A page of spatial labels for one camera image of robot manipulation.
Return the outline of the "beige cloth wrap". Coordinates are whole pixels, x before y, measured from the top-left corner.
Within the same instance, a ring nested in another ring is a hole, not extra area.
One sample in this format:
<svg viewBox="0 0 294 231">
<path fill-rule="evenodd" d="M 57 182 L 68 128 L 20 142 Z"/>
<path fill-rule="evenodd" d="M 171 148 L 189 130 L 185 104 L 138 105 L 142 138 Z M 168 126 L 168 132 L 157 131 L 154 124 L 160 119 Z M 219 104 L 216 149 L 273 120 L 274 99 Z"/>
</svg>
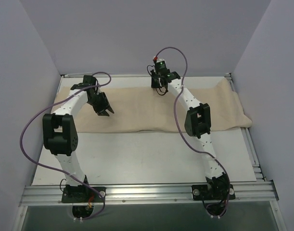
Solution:
<svg viewBox="0 0 294 231">
<path fill-rule="evenodd" d="M 175 96 L 159 96 L 148 87 L 103 90 L 114 110 L 111 116 L 98 116 L 86 104 L 75 117 L 77 132 L 125 133 L 143 130 L 177 132 L 173 105 Z M 236 92 L 227 80 L 207 89 L 191 89 L 194 97 L 211 109 L 211 130 L 223 131 L 234 127 L 249 128 L 252 121 L 244 114 Z"/>
</svg>

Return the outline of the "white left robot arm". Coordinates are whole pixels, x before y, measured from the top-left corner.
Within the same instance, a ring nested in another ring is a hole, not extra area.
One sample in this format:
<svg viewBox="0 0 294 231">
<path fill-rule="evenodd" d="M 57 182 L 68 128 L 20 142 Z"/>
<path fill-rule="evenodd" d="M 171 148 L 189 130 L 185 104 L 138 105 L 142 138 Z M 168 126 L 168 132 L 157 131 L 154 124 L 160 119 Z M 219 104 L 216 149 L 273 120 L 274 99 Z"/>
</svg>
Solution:
<svg viewBox="0 0 294 231">
<path fill-rule="evenodd" d="M 84 75 L 81 83 L 74 84 L 68 98 L 54 112 L 43 116 L 43 141 L 45 149 L 56 157 L 65 171 L 66 194 L 72 193 L 79 202 L 84 202 L 90 190 L 84 186 L 88 183 L 87 176 L 76 155 L 78 134 L 74 118 L 86 104 L 92 106 L 98 116 L 109 116 L 114 111 L 94 74 Z"/>
</svg>

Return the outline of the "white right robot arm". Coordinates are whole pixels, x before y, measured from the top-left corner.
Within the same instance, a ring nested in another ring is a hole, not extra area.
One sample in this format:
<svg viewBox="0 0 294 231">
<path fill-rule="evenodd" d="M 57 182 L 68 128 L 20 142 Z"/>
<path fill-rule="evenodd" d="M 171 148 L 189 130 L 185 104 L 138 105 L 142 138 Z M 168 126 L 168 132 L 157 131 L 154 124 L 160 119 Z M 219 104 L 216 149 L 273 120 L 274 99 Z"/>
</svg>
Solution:
<svg viewBox="0 0 294 231">
<path fill-rule="evenodd" d="M 169 70 L 157 73 L 151 71 L 152 88 L 165 87 L 166 92 L 176 96 L 174 101 L 174 117 L 178 131 L 181 131 L 177 118 L 177 103 L 181 103 L 186 111 L 184 122 L 185 132 L 188 136 L 196 138 L 202 150 L 190 147 L 194 152 L 202 155 L 205 178 L 207 181 L 206 192 L 211 198 L 219 198 L 223 193 L 230 192 L 230 180 L 224 167 L 216 158 L 216 153 L 211 140 L 211 112 L 210 106 L 202 103 L 184 86 L 183 79 Z"/>
</svg>

